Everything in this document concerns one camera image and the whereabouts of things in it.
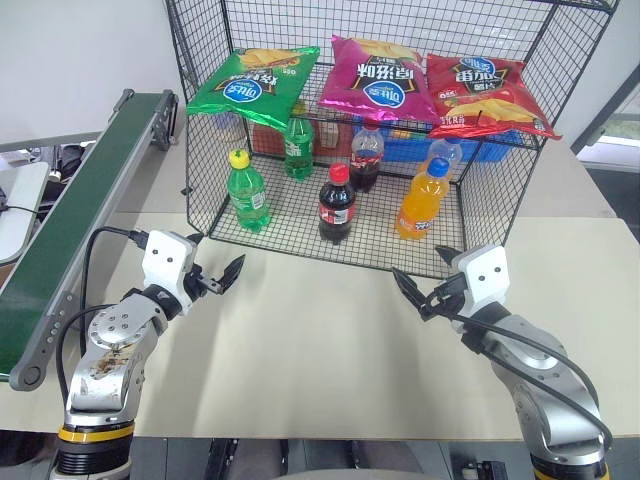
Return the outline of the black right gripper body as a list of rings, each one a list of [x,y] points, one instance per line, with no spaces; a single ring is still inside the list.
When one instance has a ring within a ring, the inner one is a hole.
[[[421,307],[421,318],[429,321],[436,316],[450,318],[457,315],[465,303],[467,281],[464,276],[451,276],[436,286]]]

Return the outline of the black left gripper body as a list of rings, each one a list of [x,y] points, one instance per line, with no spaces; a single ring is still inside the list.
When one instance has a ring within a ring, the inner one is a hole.
[[[184,276],[182,285],[192,302],[196,302],[197,299],[205,296],[208,291],[201,282],[202,279],[202,267],[200,265],[193,265],[191,270]]]

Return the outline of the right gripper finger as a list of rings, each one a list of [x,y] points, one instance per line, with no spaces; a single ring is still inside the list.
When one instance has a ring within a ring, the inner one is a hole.
[[[420,314],[429,313],[430,301],[419,290],[416,282],[398,268],[393,267],[392,274],[402,295],[413,305],[413,307]]]
[[[463,255],[463,252],[449,246],[437,245],[435,246],[435,251],[438,253],[440,258],[447,264],[449,270],[452,274],[456,274],[459,272],[458,263]]]

